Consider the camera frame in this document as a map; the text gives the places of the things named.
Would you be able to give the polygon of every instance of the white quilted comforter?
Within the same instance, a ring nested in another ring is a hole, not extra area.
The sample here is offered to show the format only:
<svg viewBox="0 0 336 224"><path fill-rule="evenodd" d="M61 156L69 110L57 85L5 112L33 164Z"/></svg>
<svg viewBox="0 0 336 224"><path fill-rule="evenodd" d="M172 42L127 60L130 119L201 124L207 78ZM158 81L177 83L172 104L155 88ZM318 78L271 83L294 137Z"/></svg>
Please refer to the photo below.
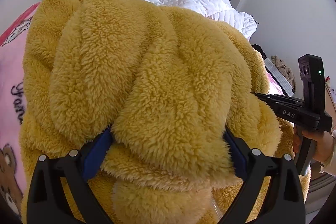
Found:
<svg viewBox="0 0 336 224"><path fill-rule="evenodd" d="M155 5L178 6L193 10L213 20L225 21L238 29L247 39L255 32L257 24L253 17L238 12L229 0L146 0Z"/></svg>

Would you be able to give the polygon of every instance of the human hand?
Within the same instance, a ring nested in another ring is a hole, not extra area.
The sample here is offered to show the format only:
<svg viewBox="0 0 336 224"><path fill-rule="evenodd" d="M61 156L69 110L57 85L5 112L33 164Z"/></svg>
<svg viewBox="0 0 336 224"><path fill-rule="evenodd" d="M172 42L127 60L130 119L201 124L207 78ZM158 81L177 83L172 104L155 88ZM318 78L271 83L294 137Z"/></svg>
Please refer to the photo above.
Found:
<svg viewBox="0 0 336 224"><path fill-rule="evenodd" d="M316 150L313 155L313 159L319 162L326 162L334 151L334 138L325 131L307 131L302 130L302 135L308 139L316 141ZM299 146L301 144L301 139L297 134L297 128L294 126L293 135L293 151L295 153L299 152Z"/></svg>

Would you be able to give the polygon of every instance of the silver screw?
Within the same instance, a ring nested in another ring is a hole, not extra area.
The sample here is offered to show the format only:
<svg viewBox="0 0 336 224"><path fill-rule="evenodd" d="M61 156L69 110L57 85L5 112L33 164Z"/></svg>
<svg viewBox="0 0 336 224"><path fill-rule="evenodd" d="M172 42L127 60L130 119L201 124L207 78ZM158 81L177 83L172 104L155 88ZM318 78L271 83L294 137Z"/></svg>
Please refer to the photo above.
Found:
<svg viewBox="0 0 336 224"><path fill-rule="evenodd" d="M70 157L76 157L78 155L78 150L73 149L69 152Z"/></svg>
<svg viewBox="0 0 336 224"><path fill-rule="evenodd" d="M41 155L39 156L39 161L45 161L46 158L47 158L46 155Z"/></svg>
<svg viewBox="0 0 336 224"><path fill-rule="evenodd" d="M290 154L285 154L284 158L285 160L288 160L288 161L292 160L292 156Z"/></svg>
<svg viewBox="0 0 336 224"><path fill-rule="evenodd" d="M252 149L252 154L255 156L260 156L261 155L261 151L257 148L253 148Z"/></svg>

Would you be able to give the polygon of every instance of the yellow fleece jacket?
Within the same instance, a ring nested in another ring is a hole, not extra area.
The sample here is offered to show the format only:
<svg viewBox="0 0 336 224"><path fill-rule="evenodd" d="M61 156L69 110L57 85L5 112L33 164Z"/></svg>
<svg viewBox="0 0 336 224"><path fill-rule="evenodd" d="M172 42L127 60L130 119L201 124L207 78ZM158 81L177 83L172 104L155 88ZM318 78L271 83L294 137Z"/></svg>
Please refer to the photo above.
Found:
<svg viewBox="0 0 336 224"><path fill-rule="evenodd" d="M266 155L281 140L274 113L251 93L268 90L260 55L228 24L190 10L143 0L43 0L23 65L28 185L40 154L65 156L112 124L117 142L89 185L116 224L217 223L240 186L225 125Z"/></svg>

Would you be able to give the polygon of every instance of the white sleeve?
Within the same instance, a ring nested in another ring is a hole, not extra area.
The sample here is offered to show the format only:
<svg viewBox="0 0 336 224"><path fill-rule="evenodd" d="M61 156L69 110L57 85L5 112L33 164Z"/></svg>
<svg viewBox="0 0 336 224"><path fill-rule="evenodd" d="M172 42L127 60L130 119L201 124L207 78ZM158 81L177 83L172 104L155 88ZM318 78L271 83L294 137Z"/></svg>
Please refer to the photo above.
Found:
<svg viewBox="0 0 336 224"><path fill-rule="evenodd" d="M330 175L336 176L336 141L335 141L335 131L333 134L334 137L334 151L331 154L330 158L326 161L321 163L321 171L320 173L326 172Z"/></svg>

